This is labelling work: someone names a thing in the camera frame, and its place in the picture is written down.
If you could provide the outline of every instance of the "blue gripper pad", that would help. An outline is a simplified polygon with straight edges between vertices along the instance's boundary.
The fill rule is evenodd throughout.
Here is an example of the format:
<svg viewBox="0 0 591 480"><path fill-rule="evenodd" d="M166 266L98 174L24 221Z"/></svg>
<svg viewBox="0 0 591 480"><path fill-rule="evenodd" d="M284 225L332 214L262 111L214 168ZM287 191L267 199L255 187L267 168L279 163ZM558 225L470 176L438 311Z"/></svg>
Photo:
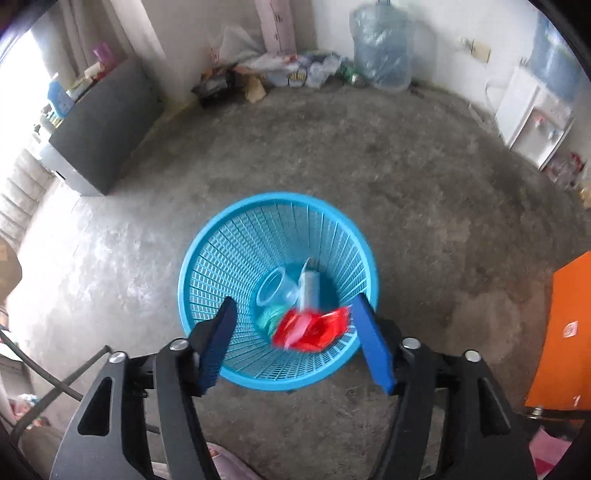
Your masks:
<svg viewBox="0 0 591 480"><path fill-rule="evenodd" d="M236 328L236 317L236 302L232 298L226 297L216 316L210 320L213 331L208 332L207 337L209 338L202 345L201 351L196 349L199 353L197 385L202 395L208 388L216 384L234 328Z"/></svg>
<svg viewBox="0 0 591 480"><path fill-rule="evenodd" d="M375 312L365 294L359 293L353 298L351 315L371 376L387 395L391 395L397 383L394 356L375 323Z"/></svg>

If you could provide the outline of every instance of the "concrete floor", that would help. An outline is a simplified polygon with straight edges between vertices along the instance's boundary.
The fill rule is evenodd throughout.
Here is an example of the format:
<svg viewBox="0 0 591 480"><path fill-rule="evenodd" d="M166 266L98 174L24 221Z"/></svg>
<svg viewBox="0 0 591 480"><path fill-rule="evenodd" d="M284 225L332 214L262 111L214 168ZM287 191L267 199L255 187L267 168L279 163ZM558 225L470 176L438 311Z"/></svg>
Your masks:
<svg viewBox="0 0 591 480"><path fill-rule="evenodd" d="M455 104L344 87L184 111L137 149L109 196L53 188L22 244L11 326L58 377L105 343L155 352L183 334L177 276L200 228L243 197L292 190L332 203L366 235L380 314L437 351L481 351L518 407L543 344L551 273L583 252L581 212ZM75 387L88 389L95 373ZM197 405L207 438L269 480L341 480L367 477L393 403L357 355L302 390L220 380ZM62 395L49 415L65 428L75 408ZM157 423L154 400L147 409ZM159 438L150 442L163 460Z"/></svg>

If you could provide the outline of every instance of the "metal screw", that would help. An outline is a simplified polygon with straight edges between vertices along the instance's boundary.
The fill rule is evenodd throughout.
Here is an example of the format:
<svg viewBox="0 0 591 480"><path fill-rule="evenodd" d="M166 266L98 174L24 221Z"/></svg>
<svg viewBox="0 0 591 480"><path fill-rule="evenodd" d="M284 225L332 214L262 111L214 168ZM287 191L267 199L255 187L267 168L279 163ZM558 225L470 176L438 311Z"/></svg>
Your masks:
<svg viewBox="0 0 591 480"><path fill-rule="evenodd" d="M127 354L125 352L115 352L109 357L109 362L112 364L120 364L123 360L125 360Z"/></svg>
<svg viewBox="0 0 591 480"><path fill-rule="evenodd" d="M172 341L169 348L175 352L180 352L181 350L185 350L188 346L189 342L186 338L177 338L176 340Z"/></svg>
<svg viewBox="0 0 591 480"><path fill-rule="evenodd" d="M537 419L542 416L544 409L542 407L536 407L531 411L530 418Z"/></svg>
<svg viewBox="0 0 591 480"><path fill-rule="evenodd" d="M477 363L480 360L482 360L482 357L476 350L468 350L466 351L466 353L464 353L464 356L466 357L466 360L468 360L469 362Z"/></svg>
<svg viewBox="0 0 591 480"><path fill-rule="evenodd" d="M416 350L421 346L421 342L419 342L416 338L413 337L406 337L402 341L402 346L404 348L408 348L409 350Z"/></svg>

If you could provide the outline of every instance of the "orange box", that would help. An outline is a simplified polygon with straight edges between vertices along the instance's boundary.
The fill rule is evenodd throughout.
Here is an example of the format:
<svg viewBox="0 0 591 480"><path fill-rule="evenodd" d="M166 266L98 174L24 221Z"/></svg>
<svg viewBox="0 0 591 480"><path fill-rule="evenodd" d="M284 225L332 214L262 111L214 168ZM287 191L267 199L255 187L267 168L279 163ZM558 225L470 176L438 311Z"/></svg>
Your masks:
<svg viewBox="0 0 591 480"><path fill-rule="evenodd" d="M554 273L548 331L525 406L591 409L591 252Z"/></svg>

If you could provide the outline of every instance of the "electrical outlet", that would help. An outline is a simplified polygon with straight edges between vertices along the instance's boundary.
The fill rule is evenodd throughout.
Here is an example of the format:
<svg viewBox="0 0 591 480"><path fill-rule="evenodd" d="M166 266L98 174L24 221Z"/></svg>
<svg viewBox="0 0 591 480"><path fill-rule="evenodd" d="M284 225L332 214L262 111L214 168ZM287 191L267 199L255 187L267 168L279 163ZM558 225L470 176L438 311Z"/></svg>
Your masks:
<svg viewBox="0 0 591 480"><path fill-rule="evenodd" d="M471 55L482 63L488 63L491 57L491 48L486 43L475 40L472 42Z"/></svg>

